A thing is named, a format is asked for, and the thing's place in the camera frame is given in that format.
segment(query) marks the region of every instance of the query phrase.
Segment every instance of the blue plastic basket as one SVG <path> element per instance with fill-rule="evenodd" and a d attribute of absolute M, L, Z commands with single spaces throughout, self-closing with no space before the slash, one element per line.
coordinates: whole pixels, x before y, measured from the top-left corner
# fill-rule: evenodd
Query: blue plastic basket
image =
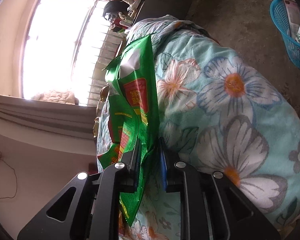
<path fill-rule="evenodd" d="M 270 15 L 275 26 L 281 32 L 290 60 L 300 69 L 300 44 L 287 35 L 289 21 L 283 0 L 273 0 Z"/>

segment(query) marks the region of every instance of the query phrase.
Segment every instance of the green plastic packaging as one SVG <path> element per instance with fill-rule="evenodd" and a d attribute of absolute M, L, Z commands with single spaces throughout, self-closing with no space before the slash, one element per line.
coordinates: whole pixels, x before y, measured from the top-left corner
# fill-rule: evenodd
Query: green plastic packaging
<path fill-rule="evenodd" d="M 154 60 L 150 36 L 130 43 L 108 66 L 106 81 L 112 88 L 109 95 L 109 132 L 112 146 L 98 156 L 103 168 L 121 160 L 139 138 L 142 143 L 138 190 L 121 193 L 120 202 L 131 226 L 143 196 L 151 170 L 158 138 L 159 114 Z"/>

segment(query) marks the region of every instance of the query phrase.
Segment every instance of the folded blanket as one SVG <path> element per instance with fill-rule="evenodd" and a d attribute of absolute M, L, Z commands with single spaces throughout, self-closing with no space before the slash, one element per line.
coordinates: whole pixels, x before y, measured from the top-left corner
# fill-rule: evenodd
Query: folded blanket
<path fill-rule="evenodd" d="M 152 35 L 160 135 L 199 171 L 219 170 L 278 229 L 300 217 L 300 120 L 238 54 L 192 22 L 172 16 L 135 24 L 128 43 Z M 98 155 L 110 145 L 108 105 Z M 134 225 L 123 239 L 180 239 L 180 198 L 154 168 Z"/>

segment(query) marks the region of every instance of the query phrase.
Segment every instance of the teal fabric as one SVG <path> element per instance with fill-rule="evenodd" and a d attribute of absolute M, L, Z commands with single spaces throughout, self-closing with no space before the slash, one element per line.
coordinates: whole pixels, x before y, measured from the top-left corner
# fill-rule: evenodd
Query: teal fabric
<path fill-rule="evenodd" d="M 134 25 L 152 35 L 160 135 L 199 171 L 220 170 L 281 229 L 300 217 L 300 120 L 278 91 L 207 32 L 172 16 Z M 101 117 L 98 154 L 106 149 Z M 180 239 L 178 194 L 154 169 L 134 225 L 122 239 Z"/>

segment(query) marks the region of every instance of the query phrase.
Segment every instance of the wire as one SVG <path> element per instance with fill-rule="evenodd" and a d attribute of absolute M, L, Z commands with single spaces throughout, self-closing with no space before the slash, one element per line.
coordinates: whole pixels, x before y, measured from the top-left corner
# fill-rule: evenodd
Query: wire
<path fill-rule="evenodd" d="M 8 167 L 10 167 L 13 170 L 14 176 L 16 177 L 16 192 L 15 192 L 14 196 L 13 197 L 0 197 L 0 199 L 14 198 L 18 192 L 18 180 L 17 180 L 16 170 L 14 168 L 12 168 L 9 164 L 7 164 L 3 159 L 0 158 L 0 161 L 3 161 Z"/>

